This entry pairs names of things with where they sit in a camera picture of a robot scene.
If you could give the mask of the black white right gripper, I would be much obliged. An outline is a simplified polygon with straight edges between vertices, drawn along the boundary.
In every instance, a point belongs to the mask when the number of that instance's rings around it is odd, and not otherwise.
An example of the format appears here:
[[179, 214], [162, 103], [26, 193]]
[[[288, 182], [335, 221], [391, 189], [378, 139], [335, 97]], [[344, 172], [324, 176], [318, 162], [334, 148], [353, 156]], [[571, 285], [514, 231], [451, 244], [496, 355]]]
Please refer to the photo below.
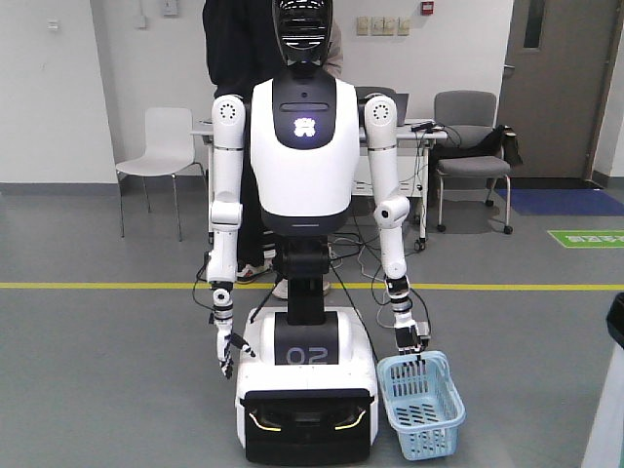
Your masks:
[[399, 352], [420, 352], [421, 339], [416, 325], [394, 329], [396, 347]]

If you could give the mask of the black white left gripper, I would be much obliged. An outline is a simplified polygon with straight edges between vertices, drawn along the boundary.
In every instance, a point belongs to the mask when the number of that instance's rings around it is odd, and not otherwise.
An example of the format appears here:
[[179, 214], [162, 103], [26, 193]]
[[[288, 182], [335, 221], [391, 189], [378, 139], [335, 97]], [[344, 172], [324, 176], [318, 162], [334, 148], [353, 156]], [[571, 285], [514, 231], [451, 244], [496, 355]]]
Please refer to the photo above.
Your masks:
[[216, 353], [222, 367], [227, 367], [232, 362], [232, 347], [243, 348], [243, 337], [232, 330], [219, 329], [216, 334]]

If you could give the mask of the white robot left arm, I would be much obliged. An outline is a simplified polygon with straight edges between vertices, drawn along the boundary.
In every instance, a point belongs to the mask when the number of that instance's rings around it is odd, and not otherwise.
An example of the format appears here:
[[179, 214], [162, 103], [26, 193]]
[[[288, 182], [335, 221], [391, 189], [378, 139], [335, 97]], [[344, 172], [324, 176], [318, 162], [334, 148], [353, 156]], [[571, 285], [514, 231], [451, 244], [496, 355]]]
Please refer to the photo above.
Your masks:
[[237, 273], [237, 239], [242, 223], [240, 203], [244, 159], [246, 109], [237, 95], [214, 101], [213, 201], [210, 221], [214, 245], [210, 252], [207, 281], [213, 290], [216, 354], [222, 373], [232, 372], [231, 339], [233, 303], [231, 292]]

